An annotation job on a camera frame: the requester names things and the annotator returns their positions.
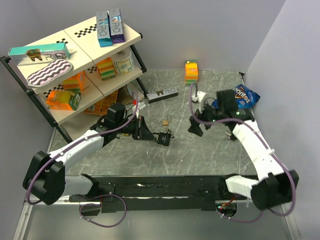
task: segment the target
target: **marble table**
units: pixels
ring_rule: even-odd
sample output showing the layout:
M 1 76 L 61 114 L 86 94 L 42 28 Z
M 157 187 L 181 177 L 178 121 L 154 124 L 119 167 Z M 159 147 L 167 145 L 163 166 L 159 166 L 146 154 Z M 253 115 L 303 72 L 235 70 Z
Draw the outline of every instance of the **marble table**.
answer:
M 204 130 L 202 137 L 189 133 L 189 87 L 185 86 L 184 70 L 149 70 L 142 82 L 149 93 L 177 87 L 179 95 L 147 105 L 140 111 L 152 132 L 164 132 L 163 120 L 169 117 L 168 128 L 175 138 L 170 146 L 137 141 L 131 137 L 115 139 L 104 148 L 89 154 L 73 166 L 68 174 L 79 175 L 226 175 L 256 174 L 246 150 L 239 141 L 227 140 L 227 128 L 217 124 Z M 242 83 L 237 72 L 204 70 L 199 72 L 198 87 L 215 97 L 216 91 Z M 66 144 L 56 132 L 51 151 Z

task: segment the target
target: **black shelf frame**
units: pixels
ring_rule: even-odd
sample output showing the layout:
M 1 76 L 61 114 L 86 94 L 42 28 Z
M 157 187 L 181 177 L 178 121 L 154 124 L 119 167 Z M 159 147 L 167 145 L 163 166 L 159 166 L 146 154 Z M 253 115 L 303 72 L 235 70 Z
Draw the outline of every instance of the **black shelf frame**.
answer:
M 146 65 L 142 58 L 140 57 L 136 47 L 134 44 L 130 46 L 135 58 L 137 59 L 138 63 L 140 64 L 142 73 L 145 73 L 147 71 Z M 1 63 L 4 65 L 4 67 L 9 71 L 11 76 L 14 78 L 14 80 L 19 84 L 19 86 L 22 88 L 22 90 L 28 95 L 28 97 L 31 99 L 33 104 L 36 106 L 36 108 L 41 112 L 41 114 L 44 116 L 46 121 L 50 124 L 51 127 L 56 128 L 58 132 L 62 135 L 62 137 L 65 139 L 65 141 L 69 144 L 73 141 L 73 139 L 70 137 L 70 135 L 61 127 L 57 121 L 54 119 L 54 117 L 50 114 L 48 109 L 41 103 L 41 101 L 38 99 L 37 94 L 33 91 L 32 88 L 28 88 L 25 86 L 24 82 L 19 78 L 19 76 L 15 73 L 15 71 L 11 68 L 9 65 L 11 58 L 8 56 L 3 56 L 0 58 Z M 136 81 L 138 82 L 141 90 L 143 91 L 143 95 L 146 98 L 148 91 L 144 84 L 142 83 L 140 77 L 136 78 Z

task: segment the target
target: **shelf board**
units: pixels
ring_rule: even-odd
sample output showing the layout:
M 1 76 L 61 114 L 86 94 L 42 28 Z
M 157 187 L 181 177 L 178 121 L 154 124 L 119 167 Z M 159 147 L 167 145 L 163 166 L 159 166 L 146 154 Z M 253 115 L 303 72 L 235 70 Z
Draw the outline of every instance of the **shelf board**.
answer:
M 79 47 L 93 60 L 94 64 L 116 54 L 141 40 L 141 35 L 126 24 L 123 24 L 123 32 L 126 42 L 115 43 L 112 46 L 100 47 L 97 31 L 96 17 L 66 28 L 64 31 L 79 45 Z M 79 35 L 80 31 L 86 31 L 85 35 Z
M 63 80 L 66 80 L 70 78 L 71 76 L 91 67 L 94 63 L 92 59 L 69 37 L 64 30 L 58 31 L 50 36 L 47 36 L 45 38 L 42 38 L 38 41 L 35 41 L 33 43 L 28 44 L 28 46 L 32 45 L 41 45 L 41 44 L 55 44 L 57 41 L 64 41 L 66 43 L 66 47 L 69 50 L 69 53 L 72 54 L 70 56 L 70 59 L 68 60 L 73 65 L 73 69 L 66 74 L 56 78 L 51 83 L 43 86 L 43 87 L 37 87 L 32 88 L 33 91 L 36 94 L 43 93 L 59 83 L 61 83 Z M 43 69 L 46 67 L 50 62 L 45 63 L 36 63 L 36 64 L 28 64 L 28 65 L 18 65 L 18 69 L 22 73 L 25 79 L 27 79 L 28 76 L 33 74 L 34 72 Z
M 101 93 L 105 97 L 142 75 L 141 69 L 135 67 L 131 73 L 116 74 L 115 78 L 102 80 L 99 71 L 94 71 L 91 69 L 92 68 L 90 68 L 90 70 L 85 70 L 85 75 L 91 80 L 91 82 L 93 82 L 93 84 L 101 91 Z
M 38 95 L 39 98 L 42 100 L 45 106 L 46 104 L 46 95 L 41 93 Z M 84 91 L 81 93 L 81 100 L 78 105 L 77 110 L 54 110 L 49 109 L 48 111 L 51 113 L 53 118 L 56 122 L 60 125 L 65 123 L 66 121 L 70 120 L 75 115 L 83 112 L 86 108 L 90 107 L 94 103 L 98 102 L 99 100 L 103 99 L 104 96 L 102 93 L 96 88 L 96 86 L 85 76 L 85 87 Z
M 142 101 L 145 97 L 144 95 L 135 88 L 131 83 L 128 84 L 129 88 L 138 93 L 139 102 Z M 132 107 L 132 104 L 127 106 L 127 110 Z M 64 122 L 62 126 L 70 137 L 75 140 L 81 137 L 89 128 L 97 122 L 100 118 L 100 115 L 93 115 L 87 113 L 79 113 L 76 116 L 72 117 L 68 121 Z

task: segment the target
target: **black and white checkered marker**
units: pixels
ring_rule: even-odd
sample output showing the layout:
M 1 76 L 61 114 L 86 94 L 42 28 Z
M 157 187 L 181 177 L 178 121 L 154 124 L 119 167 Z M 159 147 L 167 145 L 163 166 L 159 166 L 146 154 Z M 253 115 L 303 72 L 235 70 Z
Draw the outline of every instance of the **black and white checkered marker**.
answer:
M 68 41 L 66 41 L 65 38 L 62 38 L 61 41 L 56 41 L 56 43 L 57 43 L 57 44 L 59 44 L 59 43 L 65 43 L 65 44 L 67 44 Z
M 78 38 L 81 38 L 82 36 L 90 34 L 94 31 L 97 31 L 97 24 L 87 27 L 84 30 L 80 30 L 79 32 L 75 32 L 74 35 L 76 35 Z
M 49 89 L 48 91 L 45 91 L 43 93 L 43 95 L 48 98 L 49 94 L 52 92 L 52 91 L 62 91 L 64 90 L 64 86 L 62 86 L 61 84 L 59 84 L 58 86 L 55 86 L 53 89 Z
M 98 68 L 96 66 L 92 66 L 92 67 L 88 68 L 87 70 L 89 71 L 89 73 L 92 74 L 93 72 L 97 71 Z

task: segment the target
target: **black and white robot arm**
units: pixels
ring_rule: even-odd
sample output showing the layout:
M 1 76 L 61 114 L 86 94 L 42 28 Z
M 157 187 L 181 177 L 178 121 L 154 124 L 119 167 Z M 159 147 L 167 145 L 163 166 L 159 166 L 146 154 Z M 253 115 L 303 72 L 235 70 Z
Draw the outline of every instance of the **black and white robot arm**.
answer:
M 238 109 L 233 90 L 223 90 L 216 93 L 220 109 L 206 103 L 207 94 L 197 91 L 191 96 L 194 103 L 198 103 L 198 109 L 194 116 L 190 117 L 190 133 L 202 136 L 200 122 L 205 129 L 211 127 L 209 122 L 221 120 L 229 127 L 231 140 L 239 140 L 251 159 L 258 179 L 249 179 L 239 174 L 230 174 L 224 177 L 220 191 L 229 194 L 237 194 L 252 199 L 254 205 L 260 209 L 268 209 L 292 200 L 292 186 L 283 167 L 273 157 L 274 150 L 269 147 L 262 136 L 257 122 L 249 109 Z M 227 119 L 239 119 L 242 123 L 223 121 Z M 299 176 L 295 170 L 288 171 L 294 185 L 297 186 Z
M 127 118 L 124 119 L 125 111 L 126 108 L 123 104 L 115 103 L 108 109 L 105 116 L 102 116 L 96 124 L 90 127 L 90 130 L 78 139 L 55 151 L 36 153 L 32 158 L 22 186 L 28 190 L 39 170 L 52 161 L 34 180 L 30 191 L 33 195 L 47 205 L 53 204 L 62 196 L 82 195 L 92 198 L 97 196 L 99 191 L 97 181 L 94 178 L 86 174 L 66 176 L 69 169 L 88 154 L 103 148 L 117 138 L 118 134 L 129 134 L 134 140 L 151 141 L 163 146 L 169 145 L 171 134 L 157 132 L 158 138 L 156 138 L 148 129 L 143 116 L 133 117 L 125 127 L 118 131 L 99 135 L 99 133 L 123 126 L 124 122 L 128 121 Z

